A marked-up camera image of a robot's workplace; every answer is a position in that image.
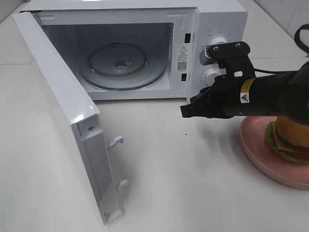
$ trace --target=burger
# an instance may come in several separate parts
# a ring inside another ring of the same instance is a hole
[[[279,116],[267,125],[265,143],[286,161],[309,165],[309,126]]]

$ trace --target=timer knob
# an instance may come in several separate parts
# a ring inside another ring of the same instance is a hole
[[[209,41],[209,45],[214,45],[214,44],[223,44],[223,43],[227,43],[227,38],[225,38],[224,36],[218,36],[215,38],[212,38]]]
[[[208,86],[212,86],[214,83],[214,79],[216,76],[222,75],[219,69],[209,69],[207,72],[205,72],[205,82]]]

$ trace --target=cheese slice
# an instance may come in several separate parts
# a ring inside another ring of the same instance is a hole
[[[303,151],[299,151],[297,149],[293,149],[293,147],[289,147],[287,146],[287,144],[283,143],[281,140],[281,138],[279,137],[278,135],[278,132],[277,132],[277,129],[276,129],[276,122],[275,121],[272,121],[271,122],[271,125],[272,125],[272,128],[273,128],[273,131],[274,131],[274,137],[275,137],[275,141],[276,141],[276,144],[277,144],[277,149],[278,150],[281,150],[281,151],[289,151],[289,152],[295,152],[295,153],[299,153],[299,154],[308,154],[306,152],[303,152]]]

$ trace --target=turntable plate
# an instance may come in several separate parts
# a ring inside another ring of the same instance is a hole
[[[132,90],[157,81],[166,64],[166,55],[157,46],[117,42],[85,52],[79,69],[82,77],[96,87]]]

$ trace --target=qr code label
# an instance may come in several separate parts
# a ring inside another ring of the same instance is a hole
[[[187,63],[188,62],[178,62],[177,69],[178,70],[186,70],[187,69]]]

